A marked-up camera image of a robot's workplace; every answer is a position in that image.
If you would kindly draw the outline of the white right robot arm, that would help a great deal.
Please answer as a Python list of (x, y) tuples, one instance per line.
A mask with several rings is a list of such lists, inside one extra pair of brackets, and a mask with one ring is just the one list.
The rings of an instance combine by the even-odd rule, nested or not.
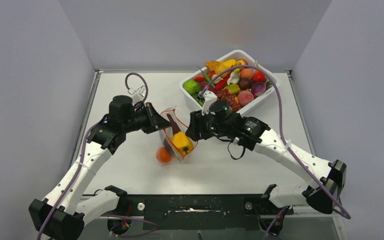
[(230, 143), (276, 161), (305, 181), (287, 193), (275, 188), (264, 196), (261, 207), (266, 213), (301, 204), (322, 214), (345, 213), (339, 200), (347, 174), (343, 161), (322, 159), (299, 148), (258, 118), (233, 112), (226, 100), (211, 103), (207, 113), (192, 111), (185, 134), (193, 141), (226, 137)]

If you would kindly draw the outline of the purple sweet potato toy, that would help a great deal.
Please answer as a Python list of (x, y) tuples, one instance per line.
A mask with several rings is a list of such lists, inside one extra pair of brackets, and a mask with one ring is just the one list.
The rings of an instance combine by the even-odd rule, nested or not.
[[(206, 82), (206, 81), (201, 82), (201, 83), (200, 83), (201, 91), (203, 91), (204, 88), (205, 88), (207, 85), (208, 85), (208, 82)], [(215, 89), (215, 87), (212, 86), (212, 85), (210, 85), (210, 86), (207, 88), (207, 91), (211, 91), (211, 92), (213, 92), (213, 93), (216, 93), (216, 92), (217, 92), (217, 90)]]

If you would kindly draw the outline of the yellow bell pepper toy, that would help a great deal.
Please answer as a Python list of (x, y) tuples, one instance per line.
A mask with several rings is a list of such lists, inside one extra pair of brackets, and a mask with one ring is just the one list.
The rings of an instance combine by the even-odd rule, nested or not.
[(195, 148), (190, 138), (187, 137), (182, 131), (174, 136), (172, 142), (183, 157), (189, 154)]

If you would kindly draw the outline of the clear zip bag orange zipper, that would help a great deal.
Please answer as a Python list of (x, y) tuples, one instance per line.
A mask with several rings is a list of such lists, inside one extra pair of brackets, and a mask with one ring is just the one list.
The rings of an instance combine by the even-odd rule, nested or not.
[(186, 136), (188, 126), (176, 115), (176, 107), (170, 107), (160, 113), (171, 127), (159, 131), (162, 146), (156, 152), (156, 159), (163, 165), (177, 159), (183, 162), (197, 147), (198, 142)]

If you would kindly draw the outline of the purple eggplant toy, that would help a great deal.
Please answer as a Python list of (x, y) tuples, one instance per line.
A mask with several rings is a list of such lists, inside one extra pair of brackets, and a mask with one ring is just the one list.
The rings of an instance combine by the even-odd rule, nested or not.
[(167, 152), (172, 156), (175, 157), (177, 154), (176, 148), (173, 146), (173, 144), (170, 142), (169, 139), (165, 138), (163, 141), (163, 147), (167, 150)]

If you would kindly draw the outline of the orange fruit toy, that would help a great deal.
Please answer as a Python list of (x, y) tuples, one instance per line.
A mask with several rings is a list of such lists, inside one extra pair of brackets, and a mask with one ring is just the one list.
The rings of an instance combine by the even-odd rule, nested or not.
[(163, 165), (170, 163), (173, 159), (170, 152), (164, 146), (157, 150), (155, 157)]

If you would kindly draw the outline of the purple onion toy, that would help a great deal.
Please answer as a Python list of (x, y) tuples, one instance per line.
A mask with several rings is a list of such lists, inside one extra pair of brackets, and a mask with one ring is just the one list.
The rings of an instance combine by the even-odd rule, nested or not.
[(251, 85), (251, 93), (255, 98), (261, 96), (267, 89), (265, 82), (254, 82)]

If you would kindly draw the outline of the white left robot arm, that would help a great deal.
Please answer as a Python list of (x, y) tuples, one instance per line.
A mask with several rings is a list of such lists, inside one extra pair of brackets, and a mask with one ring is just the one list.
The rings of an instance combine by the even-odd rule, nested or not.
[(59, 183), (42, 200), (34, 199), (28, 211), (37, 239), (46, 235), (53, 240), (76, 240), (84, 227), (101, 215), (115, 210), (126, 192), (109, 186), (98, 195), (81, 198), (99, 169), (126, 141), (128, 133), (151, 134), (171, 127), (150, 102), (133, 103), (126, 95), (117, 95), (109, 103), (108, 113), (85, 134), (81, 152)]

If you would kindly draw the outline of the large pink peach toy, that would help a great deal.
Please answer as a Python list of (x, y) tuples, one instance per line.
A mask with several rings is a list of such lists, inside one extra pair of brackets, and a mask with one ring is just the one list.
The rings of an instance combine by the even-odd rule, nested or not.
[(238, 103), (241, 106), (246, 106), (247, 104), (251, 103), (254, 99), (254, 95), (248, 90), (243, 90), (237, 95)]

